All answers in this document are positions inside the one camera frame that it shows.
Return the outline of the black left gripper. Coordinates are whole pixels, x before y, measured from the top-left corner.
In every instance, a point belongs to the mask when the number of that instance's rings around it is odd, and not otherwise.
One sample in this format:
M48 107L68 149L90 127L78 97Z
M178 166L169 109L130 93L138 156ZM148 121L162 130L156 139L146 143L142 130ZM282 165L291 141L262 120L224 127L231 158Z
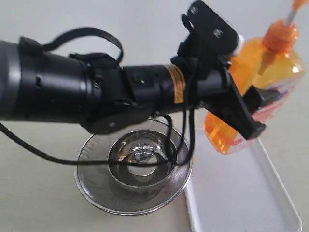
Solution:
M276 101L281 93L275 89L249 87L240 94L229 71L230 59L218 56L213 63L198 58L175 56L171 63L183 72L189 108L205 108L246 140L257 138L266 125L253 114Z

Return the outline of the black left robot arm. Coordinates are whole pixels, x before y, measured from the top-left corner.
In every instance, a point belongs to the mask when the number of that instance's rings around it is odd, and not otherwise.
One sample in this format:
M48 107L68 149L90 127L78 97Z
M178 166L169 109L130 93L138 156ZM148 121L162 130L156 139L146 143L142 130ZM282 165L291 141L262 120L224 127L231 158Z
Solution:
M0 43L0 117L7 121L76 123L110 134L155 113L202 107L253 139L265 129L253 113L279 95L255 86L241 95L221 59L207 71L179 56L167 65L121 67L107 54L63 57L26 38Z

